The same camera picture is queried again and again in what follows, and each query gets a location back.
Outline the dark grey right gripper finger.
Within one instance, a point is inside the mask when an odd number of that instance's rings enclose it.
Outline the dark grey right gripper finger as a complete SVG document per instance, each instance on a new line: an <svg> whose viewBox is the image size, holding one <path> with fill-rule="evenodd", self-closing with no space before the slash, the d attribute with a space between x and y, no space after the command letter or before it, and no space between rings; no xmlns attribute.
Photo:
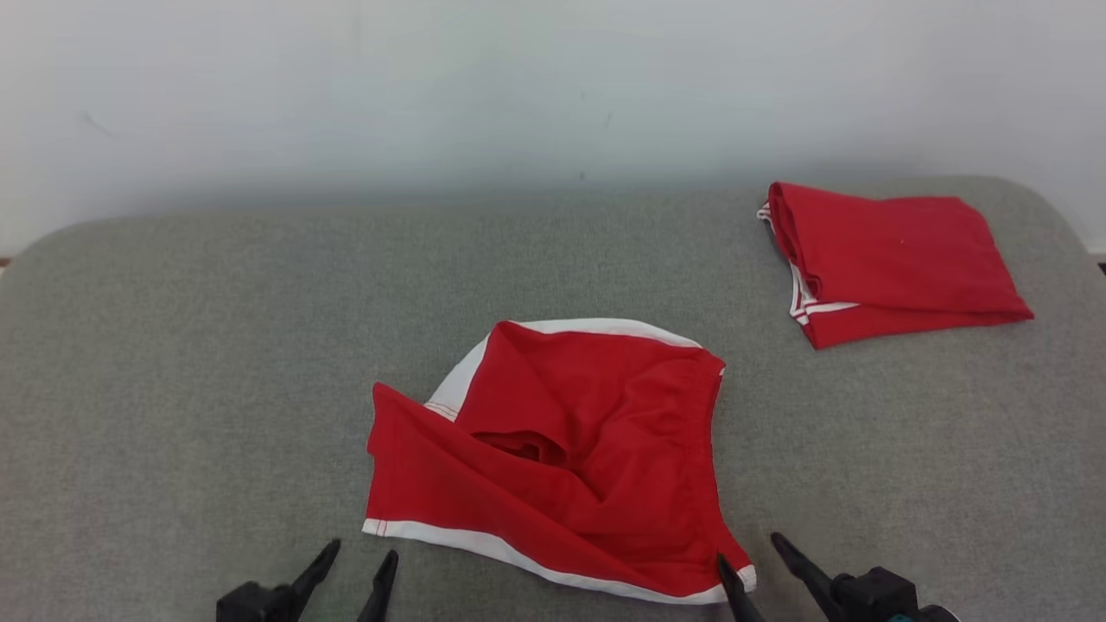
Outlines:
<svg viewBox="0 0 1106 622"><path fill-rule="evenodd" d="M723 587L734 622L765 622L760 611L747 595L744 582L735 572L726 554L716 556L716 571Z"/></svg>
<svg viewBox="0 0 1106 622"><path fill-rule="evenodd" d="M842 608L833 594L833 583L830 576L826 576L817 564L811 562L806 554L802 554L785 535L771 532L770 541L774 550L778 551L779 559L785 563L790 574L806 585L810 595L817 603L827 622L844 622Z"/></svg>

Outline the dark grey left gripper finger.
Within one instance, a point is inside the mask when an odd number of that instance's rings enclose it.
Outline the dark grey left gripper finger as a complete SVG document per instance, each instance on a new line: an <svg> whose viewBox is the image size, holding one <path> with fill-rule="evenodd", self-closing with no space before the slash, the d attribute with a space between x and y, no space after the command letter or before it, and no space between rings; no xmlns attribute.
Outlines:
<svg viewBox="0 0 1106 622"><path fill-rule="evenodd" d="M289 584L289 611L285 622L299 622L315 589L327 578L342 548L342 540L333 539L321 549L320 554Z"/></svg>
<svg viewBox="0 0 1106 622"><path fill-rule="evenodd" d="M392 587L394 587L398 564L398 551L388 551L375 576L372 576L371 598L362 607L357 622L386 622L387 612L390 609Z"/></svg>

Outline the red shorts with white trim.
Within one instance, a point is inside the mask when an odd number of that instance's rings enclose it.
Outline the red shorts with white trim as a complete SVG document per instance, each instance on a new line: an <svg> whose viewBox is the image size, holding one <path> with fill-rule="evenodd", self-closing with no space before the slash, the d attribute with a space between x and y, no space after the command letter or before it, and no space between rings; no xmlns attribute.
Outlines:
<svg viewBox="0 0 1106 622"><path fill-rule="evenodd" d="M727 527L712 422L724 362L640 321L501 321L430 397L372 387L364 533L664 605L757 588Z"/></svg>

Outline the red Bulls basketball jersey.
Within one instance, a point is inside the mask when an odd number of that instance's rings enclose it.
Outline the red Bulls basketball jersey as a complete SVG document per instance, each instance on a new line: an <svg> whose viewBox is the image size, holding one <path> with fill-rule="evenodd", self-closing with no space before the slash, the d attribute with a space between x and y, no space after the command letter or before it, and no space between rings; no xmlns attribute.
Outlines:
<svg viewBox="0 0 1106 622"><path fill-rule="evenodd" d="M954 197L869 200L774 182L757 217L785 257L789 314L814 349L1034 317L990 225Z"/></svg>

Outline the grey fabric sofa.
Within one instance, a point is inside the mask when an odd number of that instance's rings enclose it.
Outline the grey fabric sofa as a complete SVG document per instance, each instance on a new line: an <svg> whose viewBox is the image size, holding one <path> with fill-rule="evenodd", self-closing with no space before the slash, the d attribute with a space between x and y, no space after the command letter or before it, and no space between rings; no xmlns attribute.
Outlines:
<svg viewBox="0 0 1106 622"><path fill-rule="evenodd" d="M307 619L723 622L359 531L372 385L425 398L497 321L619 317L727 363L726 519L778 622L817 607L769 543L880 564L962 622L1106 622L1106 276L987 177L835 185L983 212L1034 320L810 348L763 187L240 207L76 225L0 278L0 622L207 622L333 538Z"/></svg>

